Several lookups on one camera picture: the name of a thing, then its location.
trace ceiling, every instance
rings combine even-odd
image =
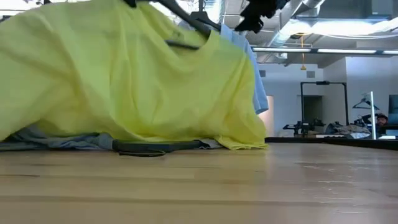
[[[6,2],[12,2],[13,9],[27,9],[26,0],[0,0],[0,8]],[[198,0],[179,0],[183,2]],[[223,22],[230,28],[234,28],[239,24],[241,19],[239,13],[248,4],[247,0],[207,0],[207,2],[213,1],[225,1],[225,12]],[[395,12],[398,12],[398,0],[394,0]],[[364,0],[326,0],[321,7],[320,16],[329,16],[338,14],[341,17],[350,17],[356,14],[357,8],[361,4],[364,4]],[[262,45],[268,43],[273,35],[274,31],[279,28],[280,17],[279,12],[272,19],[263,18],[264,27],[262,30],[255,34],[248,32],[246,38],[251,45]],[[325,37],[321,35],[307,35],[303,38],[305,47],[314,48],[332,48],[332,49],[356,49],[356,48],[375,48],[375,49],[396,49],[398,48],[398,37],[382,39],[382,40],[348,40],[348,39],[336,39],[331,37]],[[301,47],[300,40],[289,39],[285,44],[287,47]],[[318,64],[319,67],[325,67],[334,61],[344,57],[344,55],[321,55],[321,54],[307,54],[305,55],[305,63]],[[266,61],[266,63],[280,63],[286,66],[292,63],[302,63],[303,58],[301,54],[288,54],[287,58],[278,58],[272,55]]]

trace wooden table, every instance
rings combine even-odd
[[[0,153],[0,223],[397,223],[398,152]]]

